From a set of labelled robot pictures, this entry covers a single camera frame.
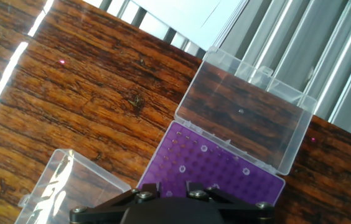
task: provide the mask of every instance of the purple pipette tip rack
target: purple pipette tip rack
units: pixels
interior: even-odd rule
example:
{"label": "purple pipette tip rack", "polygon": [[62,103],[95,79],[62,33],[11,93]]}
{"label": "purple pipette tip rack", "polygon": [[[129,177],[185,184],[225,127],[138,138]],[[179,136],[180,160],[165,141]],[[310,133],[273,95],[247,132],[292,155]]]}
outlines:
{"label": "purple pipette tip rack", "polygon": [[162,183],[163,197],[185,197],[185,182],[217,187],[248,203],[275,204],[285,181],[173,121],[138,187]]}

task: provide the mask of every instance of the transparent plastic container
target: transparent plastic container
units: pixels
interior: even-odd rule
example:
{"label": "transparent plastic container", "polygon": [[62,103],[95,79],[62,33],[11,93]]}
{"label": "transparent plastic container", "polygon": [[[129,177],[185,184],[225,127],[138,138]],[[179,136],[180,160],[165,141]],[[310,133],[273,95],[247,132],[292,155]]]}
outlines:
{"label": "transparent plastic container", "polygon": [[272,174],[287,175],[317,101],[212,47],[175,120]]}
{"label": "transparent plastic container", "polygon": [[95,207],[130,189],[74,150],[57,149],[32,193],[19,202],[15,224],[68,224],[74,207]]}

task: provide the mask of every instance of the bolt head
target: bolt head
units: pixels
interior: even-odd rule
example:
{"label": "bolt head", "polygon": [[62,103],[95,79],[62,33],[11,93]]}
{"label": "bolt head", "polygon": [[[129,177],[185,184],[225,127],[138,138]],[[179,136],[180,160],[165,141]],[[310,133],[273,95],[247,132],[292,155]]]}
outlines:
{"label": "bolt head", "polygon": [[194,190],[189,192],[189,196],[194,198],[201,198],[201,197],[204,197],[205,195],[206,195],[206,192],[204,192],[203,190]]}
{"label": "bolt head", "polygon": [[152,193],[150,192],[141,192],[139,194],[137,194],[137,196],[141,199],[146,199],[146,198],[150,198],[152,197]]}
{"label": "bolt head", "polygon": [[260,209],[265,209],[265,208],[269,208],[269,207],[272,207],[272,205],[268,202],[258,202],[256,204],[256,206]]}
{"label": "bolt head", "polygon": [[74,213],[82,213],[85,212],[85,210],[87,210],[87,207],[85,206],[77,206],[74,209],[72,209]]}

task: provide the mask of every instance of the wooden table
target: wooden table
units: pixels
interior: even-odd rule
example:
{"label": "wooden table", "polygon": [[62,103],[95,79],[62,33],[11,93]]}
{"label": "wooden table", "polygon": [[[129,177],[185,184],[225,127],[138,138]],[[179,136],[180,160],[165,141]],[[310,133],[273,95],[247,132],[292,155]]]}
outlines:
{"label": "wooden table", "polygon": [[[0,223],[56,148],[135,186],[200,64],[80,0],[49,2],[0,0]],[[351,223],[351,134],[313,117],[284,178],[278,223]]]}

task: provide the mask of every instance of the hole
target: hole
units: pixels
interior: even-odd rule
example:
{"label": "hole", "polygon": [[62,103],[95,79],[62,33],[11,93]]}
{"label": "hole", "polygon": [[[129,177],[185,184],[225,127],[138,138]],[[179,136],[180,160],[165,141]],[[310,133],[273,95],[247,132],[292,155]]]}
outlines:
{"label": "hole", "polygon": [[200,147],[200,150],[202,150],[202,152],[206,152],[207,151],[207,146]]}
{"label": "hole", "polygon": [[186,169],[187,169],[187,168],[185,168],[185,166],[180,166],[180,169],[179,169],[179,170],[180,170],[181,173],[183,173],[183,172],[185,172]]}
{"label": "hole", "polygon": [[243,174],[249,175],[250,174],[250,170],[247,169],[247,168],[243,168]]}

